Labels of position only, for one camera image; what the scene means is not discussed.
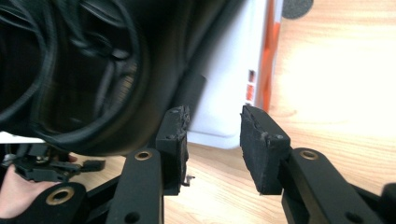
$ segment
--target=orange stripe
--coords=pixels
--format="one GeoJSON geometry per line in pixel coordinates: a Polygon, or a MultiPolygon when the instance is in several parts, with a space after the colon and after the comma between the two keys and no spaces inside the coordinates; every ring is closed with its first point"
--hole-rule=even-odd
{"type": "Polygon", "coordinates": [[[247,100],[252,101],[254,94],[254,87],[252,85],[247,85],[247,100]]]}
{"type": "Polygon", "coordinates": [[[273,74],[273,61],[276,53],[277,40],[279,36],[280,23],[275,22],[274,18],[274,2],[275,0],[270,0],[269,9],[267,15],[267,28],[266,36],[264,38],[265,43],[262,48],[262,59],[261,59],[261,82],[259,91],[259,101],[262,100],[262,109],[268,112],[271,100],[271,83],[273,74]]]}

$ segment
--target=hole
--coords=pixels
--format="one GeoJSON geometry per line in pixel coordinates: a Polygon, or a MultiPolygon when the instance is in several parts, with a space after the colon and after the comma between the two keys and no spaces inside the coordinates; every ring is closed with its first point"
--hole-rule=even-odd
{"type": "Polygon", "coordinates": [[[69,201],[74,195],[74,189],[71,187],[59,188],[53,191],[46,200],[49,205],[58,205],[69,201]]]}
{"type": "Polygon", "coordinates": [[[303,158],[305,158],[307,160],[311,160],[311,161],[317,160],[319,158],[317,153],[315,153],[313,151],[308,151],[308,150],[301,151],[300,155],[303,158]]]}
{"type": "Polygon", "coordinates": [[[66,191],[58,192],[58,193],[56,193],[56,194],[53,196],[53,200],[54,200],[54,201],[60,201],[60,200],[64,199],[65,197],[67,197],[68,194],[69,194],[69,193],[66,192],[66,191]]]}
{"type": "Polygon", "coordinates": [[[356,213],[346,212],[346,218],[353,223],[363,223],[363,219],[356,213]]]}
{"type": "Polygon", "coordinates": [[[126,215],[124,221],[127,224],[133,224],[136,223],[139,219],[140,219],[140,215],[136,212],[132,212],[126,215]]]}
{"type": "Polygon", "coordinates": [[[134,158],[137,159],[138,161],[145,161],[148,160],[152,157],[152,153],[149,151],[141,151],[136,153],[136,155],[134,155],[134,158]]]}

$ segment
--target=black plastic part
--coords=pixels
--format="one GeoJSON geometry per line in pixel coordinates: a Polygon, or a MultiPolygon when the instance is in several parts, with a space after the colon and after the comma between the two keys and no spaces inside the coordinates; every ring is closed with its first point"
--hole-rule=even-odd
{"type": "Polygon", "coordinates": [[[289,166],[309,223],[382,223],[321,153],[296,148],[290,153],[289,166]]]}
{"type": "Polygon", "coordinates": [[[264,111],[245,105],[240,144],[257,191],[260,194],[281,194],[282,186],[277,176],[280,162],[291,151],[288,135],[264,111]]]}
{"type": "Polygon", "coordinates": [[[88,191],[88,201],[91,212],[87,219],[87,224],[104,224],[108,215],[108,210],[113,202],[113,197],[119,184],[120,177],[117,176],[99,187],[88,191]]]}
{"type": "Polygon", "coordinates": [[[29,156],[48,156],[50,147],[47,144],[39,143],[39,144],[29,144],[29,156]]]}
{"type": "Polygon", "coordinates": [[[26,180],[67,182],[74,174],[51,166],[36,164],[33,158],[16,159],[15,172],[26,180]]]}
{"type": "Polygon", "coordinates": [[[88,214],[89,206],[85,187],[78,183],[62,183],[38,195],[32,205],[15,219],[15,223],[84,223],[88,214]],[[60,202],[68,196],[70,198],[63,203],[49,203],[49,201],[60,202]]]}
{"type": "Polygon", "coordinates": [[[282,207],[289,224],[305,224],[309,221],[309,213],[303,202],[294,200],[284,191],[282,195],[282,207]]]}
{"type": "Polygon", "coordinates": [[[357,186],[351,185],[354,190],[361,196],[364,202],[375,212],[378,211],[378,202],[380,197],[372,192],[365,189],[361,189],[357,186]]]}
{"type": "Polygon", "coordinates": [[[96,172],[105,169],[106,161],[84,161],[81,172],[96,172]]]}
{"type": "Polygon", "coordinates": [[[106,223],[163,223],[163,175],[157,150],[146,148],[127,157],[106,223]]]}
{"type": "Polygon", "coordinates": [[[50,167],[53,168],[59,168],[64,170],[65,172],[72,173],[72,174],[79,174],[81,170],[81,166],[78,164],[74,164],[71,162],[65,162],[65,161],[52,161],[49,164],[50,167]]]}
{"type": "Polygon", "coordinates": [[[190,121],[188,107],[168,110],[157,133],[156,149],[163,162],[163,194],[178,195],[184,182],[189,152],[187,150],[187,124],[190,121]]]}
{"type": "Polygon", "coordinates": [[[388,223],[396,223],[396,183],[384,187],[378,203],[378,214],[388,223]]]}

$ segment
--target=wooden surface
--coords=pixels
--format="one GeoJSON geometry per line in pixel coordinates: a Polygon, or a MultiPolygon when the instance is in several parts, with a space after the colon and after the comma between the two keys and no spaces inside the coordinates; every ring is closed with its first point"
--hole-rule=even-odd
{"type": "MultiPolygon", "coordinates": [[[[322,152],[379,194],[396,182],[395,65],[396,1],[315,0],[305,17],[282,21],[270,115],[293,147],[322,152]]],[[[189,150],[195,178],[165,198],[165,223],[286,223],[280,197],[255,190],[240,148],[189,150]]],[[[121,166],[112,158],[79,181],[94,186],[121,166]]]]}

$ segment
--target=hand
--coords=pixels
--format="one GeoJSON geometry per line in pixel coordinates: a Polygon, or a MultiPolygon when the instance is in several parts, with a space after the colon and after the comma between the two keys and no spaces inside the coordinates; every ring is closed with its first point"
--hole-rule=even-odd
{"type": "MultiPolygon", "coordinates": [[[[69,156],[70,161],[77,158],[69,156]]],[[[23,213],[44,190],[59,183],[27,181],[15,173],[15,166],[7,169],[0,191],[0,218],[13,218],[23,213]]]]}

